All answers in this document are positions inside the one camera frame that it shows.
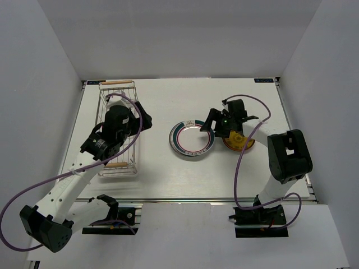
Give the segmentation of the yellow patterned small plate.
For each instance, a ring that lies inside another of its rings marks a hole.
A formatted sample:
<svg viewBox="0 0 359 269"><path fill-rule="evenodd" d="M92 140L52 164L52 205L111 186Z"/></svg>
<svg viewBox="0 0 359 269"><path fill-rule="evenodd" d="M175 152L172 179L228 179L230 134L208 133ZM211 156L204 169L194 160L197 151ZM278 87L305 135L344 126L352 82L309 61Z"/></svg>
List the yellow patterned small plate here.
<svg viewBox="0 0 359 269"><path fill-rule="evenodd" d="M232 151L240 152L246 144L247 137L238 132L230 131L228 138L222 138L223 143Z"/></svg>

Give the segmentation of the plain white plate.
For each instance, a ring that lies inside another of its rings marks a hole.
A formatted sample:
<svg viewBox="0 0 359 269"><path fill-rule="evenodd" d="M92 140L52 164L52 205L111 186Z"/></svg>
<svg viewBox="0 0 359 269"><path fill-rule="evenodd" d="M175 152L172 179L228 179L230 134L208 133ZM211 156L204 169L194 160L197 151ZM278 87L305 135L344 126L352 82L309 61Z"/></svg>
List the plain white plate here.
<svg viewBox="0 0 359 269"><path fill-rule="evenodd" d="M214 131L200 131L203 121L193 119L179 122L169 133L172 149L186 157L197 157L208 153L214 144Z"/></svg>

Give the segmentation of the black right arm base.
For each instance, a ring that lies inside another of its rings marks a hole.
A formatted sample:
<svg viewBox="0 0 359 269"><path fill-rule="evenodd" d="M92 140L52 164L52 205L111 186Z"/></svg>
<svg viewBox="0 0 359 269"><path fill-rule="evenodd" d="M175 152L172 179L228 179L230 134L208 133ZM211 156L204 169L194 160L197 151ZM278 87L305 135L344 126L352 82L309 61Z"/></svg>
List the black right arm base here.
<svg viewBox="0 0 359 269"><path fill-rule="evenodd" d="M288 229L282 205L245 211L235 207L228 217L234 223L236 238L287 238Z"/></svg>

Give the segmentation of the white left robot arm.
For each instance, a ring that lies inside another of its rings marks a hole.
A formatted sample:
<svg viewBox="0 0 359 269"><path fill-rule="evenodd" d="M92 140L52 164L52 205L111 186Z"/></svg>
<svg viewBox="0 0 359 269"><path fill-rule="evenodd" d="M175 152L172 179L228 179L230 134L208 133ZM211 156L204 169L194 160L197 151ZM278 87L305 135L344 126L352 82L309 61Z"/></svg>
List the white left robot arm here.
<svg viewBox="0 0 359 269"><path fill-rule="evenodd" d="M65 247L73 233L95 222L114 223L118 202L105 194L91 198L77 209L72 205L90 181L120 152L128 137L152 127L152 118L140 102L135 102L139 117L118 102L105 114L80 147L69 176L60 180L35 206L25 206L20 219L26 232L56 253Z"/></svg>

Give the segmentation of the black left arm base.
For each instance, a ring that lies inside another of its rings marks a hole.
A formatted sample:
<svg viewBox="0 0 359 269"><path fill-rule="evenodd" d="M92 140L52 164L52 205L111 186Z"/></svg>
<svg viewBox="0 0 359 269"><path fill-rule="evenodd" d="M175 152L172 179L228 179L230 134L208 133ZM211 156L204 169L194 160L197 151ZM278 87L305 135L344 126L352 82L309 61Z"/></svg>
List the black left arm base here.
<svg viewBox="0 0 359 269"><path fill-rule="evenodd" d="M82 229L83 235L135 235L139 229L142 204L120 203L118 216L103 224L96 224Z"/></svg>

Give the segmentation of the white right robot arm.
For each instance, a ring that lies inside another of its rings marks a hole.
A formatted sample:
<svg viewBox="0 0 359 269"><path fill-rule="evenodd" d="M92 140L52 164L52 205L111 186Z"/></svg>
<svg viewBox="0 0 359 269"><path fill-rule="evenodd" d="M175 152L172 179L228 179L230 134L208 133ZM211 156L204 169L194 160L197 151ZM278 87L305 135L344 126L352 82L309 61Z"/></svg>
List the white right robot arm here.
<svg viewBox="0 0 359 269"><path fill-rule="evenodd" d="M210 109L206 121L200 128L201 132L209 132L215 122L216 137L228 138L235 131L248 140L255 140L268 149L270 177L264 189L256 196L251 207L242 207L237 199L238 173L244 153L240 153L234 175L234 200L241 210L253 210L254 219L259 223L267 223L274 216L273 207L281 204L283 199L293 195L288 191L312 171L313 164L302 131L293 129L280 132L279 129L267 126L271 111L264 105L268 116L259 119L255 115L248 115L241 99L222 101L223 110Z"/></svg>

